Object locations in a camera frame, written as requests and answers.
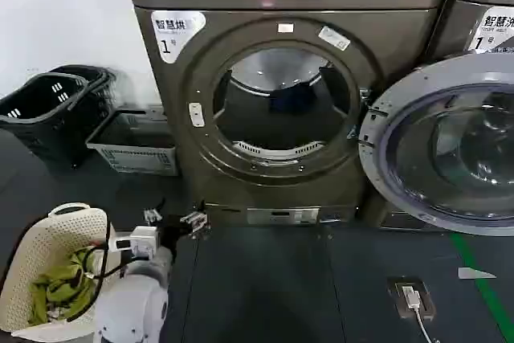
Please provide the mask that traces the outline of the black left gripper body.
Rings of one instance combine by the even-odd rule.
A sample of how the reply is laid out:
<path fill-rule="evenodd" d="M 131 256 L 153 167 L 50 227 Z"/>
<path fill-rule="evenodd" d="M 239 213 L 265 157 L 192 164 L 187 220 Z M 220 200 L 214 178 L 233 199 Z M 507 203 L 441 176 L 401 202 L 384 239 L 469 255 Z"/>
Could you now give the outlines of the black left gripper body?
<path fill-rule="evenodd" d="M 157 229 L 160 245 L 170 250 L 173 258 L 177 257 L 178 240 L 192 233 L 192 226 L 188 222 L 173 216 L 162 219 Z"/>

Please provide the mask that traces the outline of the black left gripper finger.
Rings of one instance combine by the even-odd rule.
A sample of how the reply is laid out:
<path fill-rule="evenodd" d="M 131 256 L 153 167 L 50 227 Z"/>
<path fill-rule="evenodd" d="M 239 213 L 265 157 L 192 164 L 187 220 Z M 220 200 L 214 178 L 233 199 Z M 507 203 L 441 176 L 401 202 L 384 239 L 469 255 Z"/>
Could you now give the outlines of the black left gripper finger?
<path fill-rule="evenodd" d="M 163 198 L 155 207 L 144 209 L 143 215 L 146 223 L 159 223 L 162 220 L 161 211 L 165 205 Z"/>
<path fill-rule="evenodd" d="M 180 217 L 180 224 L 186 229 L 186 235 L 196 239 L 204 230 L 210 228 L 210 220 L 206 212 L 206 203 L 201 201 L 194 205 L 193 210 Z"/>

